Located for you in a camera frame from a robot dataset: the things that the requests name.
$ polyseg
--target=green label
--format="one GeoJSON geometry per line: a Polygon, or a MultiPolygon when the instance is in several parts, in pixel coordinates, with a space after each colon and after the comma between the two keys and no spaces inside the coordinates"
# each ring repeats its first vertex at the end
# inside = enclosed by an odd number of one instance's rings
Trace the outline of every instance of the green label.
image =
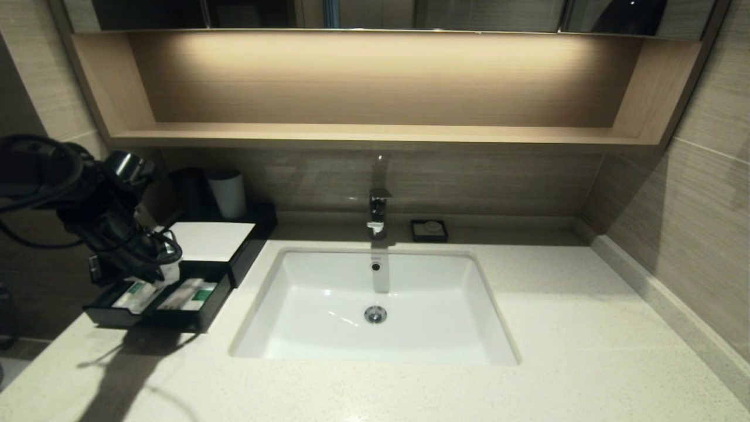
{"type": "Polygon", "coordinates": [[[133,285],[127,290],[128,293],[135,293],[143,287],[143,283],[133,283],[133,285]]]}
{"type": "Polygon", "coordinates": [[[197,300],[199,302],[205,302],[206,299],[208,299],[209,296],[211,296],[211,292],[212,291],[210,291],[210,290],[201,290],[201,291],[198,291],[198,293],[195,293],[195,296],[193,296],[192,300],[197,300]]]}

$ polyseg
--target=countertop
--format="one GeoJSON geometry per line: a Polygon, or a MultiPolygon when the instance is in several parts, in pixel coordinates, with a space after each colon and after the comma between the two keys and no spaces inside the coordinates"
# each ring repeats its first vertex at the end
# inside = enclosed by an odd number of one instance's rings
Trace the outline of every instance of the countertop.
{"type": "Polygon", "coordinates": [[[231,357],[280,250],[370,248],[277,232],[208,333],[126,335],[82,315],[0,394],[0,420],[750,420],[687,344],[562,231],[480,230],[473,244],[457,234],[459,243],[391,247],[474,255],[519,366],[231,357]]]}

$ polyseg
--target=open shelf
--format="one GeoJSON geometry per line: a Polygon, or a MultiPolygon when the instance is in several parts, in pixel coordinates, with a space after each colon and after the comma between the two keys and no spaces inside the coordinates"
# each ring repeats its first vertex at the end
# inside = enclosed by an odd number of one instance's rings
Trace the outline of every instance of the open shelf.
{"type": "Polygon", "coordinates": [[[652,152],[701,42],[601,35],[71,35],[108,145],[652,152]]]}
{"type": "Polygon", "coordinates": [[[609,128],[428,125],[305,125],[283,123],[156,123],[111,136],[114,146],[211,146],[335,149],[538,149],[586,151],[649,149],[638,138],[609,128]]]}

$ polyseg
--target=undermount sink basin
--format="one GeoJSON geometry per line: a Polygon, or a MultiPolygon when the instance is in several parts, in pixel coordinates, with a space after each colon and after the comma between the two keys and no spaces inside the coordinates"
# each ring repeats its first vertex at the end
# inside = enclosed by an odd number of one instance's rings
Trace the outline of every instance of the undermount sink basin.
{"type": "Polygon", "coordinates": [[[472,258],[369,252],[279,254],[231,355],[518,364],[472,258]]]}

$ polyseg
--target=cup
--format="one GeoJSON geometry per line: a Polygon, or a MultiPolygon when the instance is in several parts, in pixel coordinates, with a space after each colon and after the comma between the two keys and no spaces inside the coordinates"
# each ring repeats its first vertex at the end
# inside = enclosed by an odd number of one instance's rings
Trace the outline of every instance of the cup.
{"type": "Polygon", "coordinates": [[[245,187],[239,170],[206,170],[205,177],[222,217],[238,219],[245,215],[245,187]]]}

